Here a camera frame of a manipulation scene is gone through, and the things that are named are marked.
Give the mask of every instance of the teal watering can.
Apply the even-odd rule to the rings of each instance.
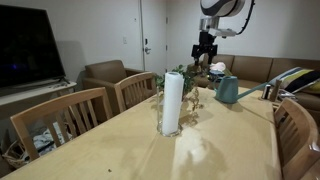
[[[215,83],[220,79],[219,88],[216,89]],[[238,94],[238,78],[236,76],[224,76],[222,78],[218,78],[214,81],[214,91],[216,92],[216,99],[223,103],[234,104],[238,101],[238,99],[265,87],[268,83],[260,84],[244,93]]]

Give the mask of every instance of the striped pillow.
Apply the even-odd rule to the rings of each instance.
[[[320,84],[318,81],[320,79],[320,71],[296,67],[280,74],[269,83],[274,85],[277,79],[282,80],[280,88],[291,93],[296,93],[306,88],[309,93],[320,93]]]

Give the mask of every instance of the television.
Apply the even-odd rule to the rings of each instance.
[[[65,78],[46,10],[0,5],[0,24],[0,91]]]

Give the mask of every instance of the white wall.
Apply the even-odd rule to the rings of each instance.
[[[198,44],[199,0],[168,0],[168,68],[193,62]],[[220,27],[239,31],[251,0],[234,17],[221,18]],[[218,53],[320,60],[320,1],[256,0],[252,18],[242,35],[217,38]]]
[[[81,78],[85,65],[106,60],[121,59],[126,67],[142,69],[138,2],[0,0],[0,4],[47,9],[67,78],[72,81]]]

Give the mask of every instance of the dining table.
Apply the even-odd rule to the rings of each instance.
[[[182,102],[173,137],[158,131],[155,95],[3,179],[278,180],[274,112],[261,94],[225,104],[197,87]]]

